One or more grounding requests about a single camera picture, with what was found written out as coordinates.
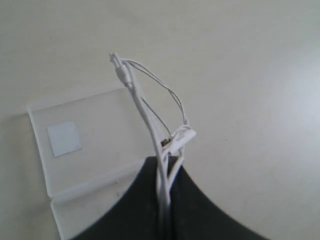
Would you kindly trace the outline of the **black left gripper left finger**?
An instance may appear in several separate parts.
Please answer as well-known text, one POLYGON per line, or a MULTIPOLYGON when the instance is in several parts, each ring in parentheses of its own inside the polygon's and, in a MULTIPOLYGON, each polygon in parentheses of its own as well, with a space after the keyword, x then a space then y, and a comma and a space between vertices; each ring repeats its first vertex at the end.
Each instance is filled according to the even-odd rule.
POLYGON ((157 159, 147 157, 128 190, 75 240, 160 240, 156 186, 157 159))

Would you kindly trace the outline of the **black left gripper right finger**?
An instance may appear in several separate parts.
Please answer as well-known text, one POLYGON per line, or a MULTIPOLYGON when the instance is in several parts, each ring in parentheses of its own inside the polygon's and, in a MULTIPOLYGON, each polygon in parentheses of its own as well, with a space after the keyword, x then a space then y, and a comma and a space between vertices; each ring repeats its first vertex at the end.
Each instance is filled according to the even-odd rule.
POLYGON ((215 205, 182 166, 170 189, 167 240, 265 240, 215 205))

